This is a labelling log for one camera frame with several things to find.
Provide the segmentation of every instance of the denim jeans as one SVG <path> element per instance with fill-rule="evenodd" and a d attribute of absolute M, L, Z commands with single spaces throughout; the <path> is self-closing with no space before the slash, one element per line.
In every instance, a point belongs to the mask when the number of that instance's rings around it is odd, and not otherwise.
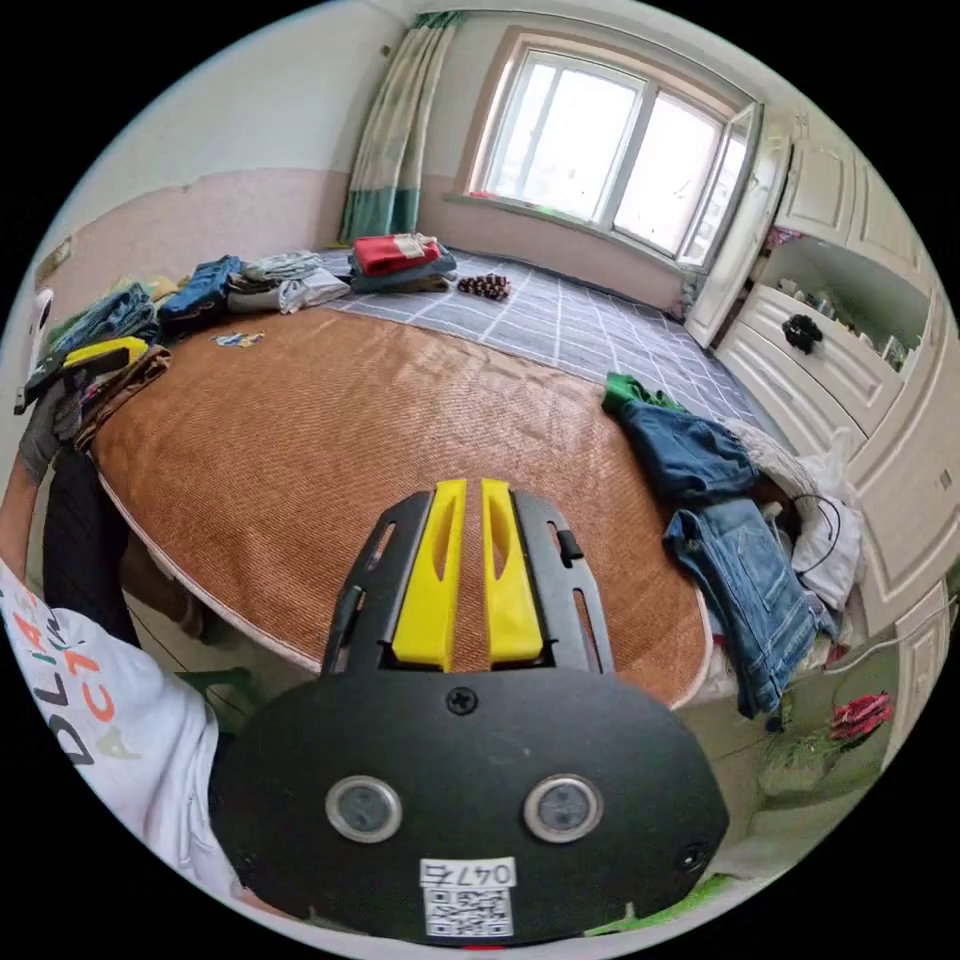
<path fill-rule="evenodd" d="M 740 713 L 774 710 L 817 632 L 836 638 L 837 627 L 744 497 L 759 479 L 756 467 L 733 434 L 693 414 L 632 401 L 618 418 L 658 497 L 680 508 L 664 546 L 721 623 Z"/>
<path fill-rule="evenodd" d="M 115 337 L 140 337 L 152 344 L 160 333 L 157 312 L 150 295 L 139 283 L 98 300 L 77 317 L 56 339 L 48 353 L 69 353 Z"/>
<path fill-rule="evenodd" d="M 620 425 L 659 499 L 694 507 L 741 497 L 760 474 L 743 444 L 717 423 L 633 400 Z"/>
<path fill-rule="evenodd" d="M 740 713 L 774 710 L 817 632 L 835 636 L 836 624 L 815 612 L 752 500 L 678 510 L 664 544 L 720 618 Z"/>
<path fill-rule="evenodd" d="M 190 282 L 164 301 L 157 311 L 164 338 L 200 329 L 206 321 L 214 319 L 226 306 L 228 277 L 242 266 L 239 257 L 229 256 L 199 264 Z"/>

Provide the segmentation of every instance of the red clothing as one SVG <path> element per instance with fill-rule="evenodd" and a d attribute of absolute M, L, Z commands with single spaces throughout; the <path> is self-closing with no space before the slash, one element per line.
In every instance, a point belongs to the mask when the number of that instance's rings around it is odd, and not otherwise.
<path fill-rule="evenodd" d="M 359 237 L 354 241 L 353 255 L 368 277 L 410 270 L 440 259 L 437 241 L 428 237 L 422 239 L 430 242 L 417 244 L 408 233 L 389 237 Z M 414 252 L 418 246 L 423 251 L 422 255 Z"/>

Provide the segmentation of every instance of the woven bamboo mat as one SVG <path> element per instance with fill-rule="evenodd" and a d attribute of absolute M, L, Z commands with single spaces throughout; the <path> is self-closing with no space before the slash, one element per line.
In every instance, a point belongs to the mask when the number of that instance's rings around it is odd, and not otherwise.
<path fill-rule="evenodd" d="M 263 332 L 248 348 L 215 334 Z M 602 388 L 488 347 L 314 308 L 243 319 L 173 350 L 103 427 L 104 479 L 153 545 L 223 606 L 323 655 L 334 601 L 389 505 L 466 477 L 454 667 L 488 667 L 479 479 L 548 497 L 597 578 L 618 671 L 665 703 L 708 654 L 695 590 Z"/>

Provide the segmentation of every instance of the green curtain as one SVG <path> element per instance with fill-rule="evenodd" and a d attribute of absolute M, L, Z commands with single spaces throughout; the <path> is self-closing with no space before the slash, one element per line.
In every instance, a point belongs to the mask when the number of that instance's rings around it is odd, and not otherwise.
<path fill-rule="evenodd" d="M 416 228 L 430 108 L 463 20 L 463 13 L 421 14 L 397 48 L 360 140 L 341 243 Z"/>

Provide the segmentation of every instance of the cabinet door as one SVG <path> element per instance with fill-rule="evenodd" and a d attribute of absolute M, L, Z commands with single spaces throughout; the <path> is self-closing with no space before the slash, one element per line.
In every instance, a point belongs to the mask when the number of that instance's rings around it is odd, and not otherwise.
<path fill-rule="evenodd" d="M 912 610 L 897 621 L 900 676 L 894 705 L 893 728 L 883 758 L 886 769 L 910 735 L 943 664 L 950 643 L 947 590 L 941 580 Z"/>
<path fill-rule="evenodd" d="M 920 237 L 897 198 L 861 156 L 856 159 L 854 177 L 853 225 L 847 247 L 929 293 L 930 272 Z"/>
<path fill-rule="evenodd" d="M 774 225 L 844 246 L 853 215 L 851 147 L 827 139 L 794 144 L 787 187 Z"/>
<path fill-rule="evenodd" d="M 796 313 L 810 317 L 823 332 L 813 353 L 791 347 L 784 336 L 783 324 Z M 755 287 L 739 319 L 826 388 L 868 437 L 903 386 L 900 375 L 845 327 L 772 287 Z"/>
<path fill-rule="evenodd" d="M 960 556 L 960 340 L 936 294 L 933 306 L 904 389 L 847 470 L 864 515 L 860 592 L 871 634 L 903 616 Z"/>
<path fill-rule="evenodd" d="M 685 322 L 690 335 L 701 347 L 710 346 L 763 246 L 783 193 L 789 160 L 790 143 L 782 124 L 765 115 L 764 131 L 750 179 L 713 269 Z"/>
<path fill-rule="evenodd" d="M 757 399 L 800 456 L 824 453 L 840 427 L 853 449 L 866 436 L 853 418 L 792 357 L 737 319 L 717 349 L 717 359 Z"/>

